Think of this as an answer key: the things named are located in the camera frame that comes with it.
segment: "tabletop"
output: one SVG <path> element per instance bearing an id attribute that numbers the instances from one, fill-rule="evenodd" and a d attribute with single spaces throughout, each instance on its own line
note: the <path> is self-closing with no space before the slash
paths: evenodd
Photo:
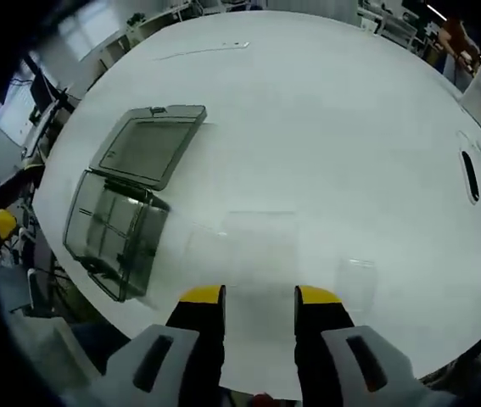
<path id="1" fill-rule="evenodd" d="M 189 20 L 135 47 L 84 97 L 34 209 L 73 282 L 129 337 L 165 323 L 190 287 L 227 284 L 222 386 L 300 399 L 295 284 L 338 293 L 421 377 L 481 338 L 481 129 L 455 95 L 413 54 L 337 21 Z M 208 117 L 156 193 L 171 213 L 147 295 L 116 303 L 64 248 L 64 223 L 115 122 L 170 104 L 203 104 Z"/>

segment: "desk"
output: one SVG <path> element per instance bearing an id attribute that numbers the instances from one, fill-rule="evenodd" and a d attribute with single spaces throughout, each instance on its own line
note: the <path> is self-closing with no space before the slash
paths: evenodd
<path id="1" fill-rule="evenodd" d="M 248 45 L 222 49 L 235 42 Z M 128 109 L 175 103 L 203 104 L 208 117 L 157 193 L 171 214 L 147 296 L 119 304 L 63 246 L 70 201 Z M 254 308 L 243 342 L 226 343 L 221 384 L 296 399 L 293 333 L 267 330 L 259 343 L 250 322 L 282 330 L 295 284 L 340 291 L 354 322 L 404 352 L 417 377 L 481 338 L 481 152 L 473 144 L 481 148 L 480 127 L 441 75 L 405 49 L 307 14 L 217 14 L 161 30 L 97 82 L 53 148 L 34 209 L 72 281 L 129 337 L 164 323 L 180 294 L 198 284 L 225 282 L 227 296 L 255 284 L 254 296 L 262 288 L 277 298 L 283 307 Z M 477 174 L 475 205 L 461 148 Z M 242 225 L 286 237 L 279 254 L 265 264 L 256 256 L 244 274 L 215 244 Z M 373 263 L 370 302 L 355 301 L 347 292 L 355 286 L 338 290 L 344 259 Z M 238 333 L 238 320 L 227 318 L 230 328 Z"/>

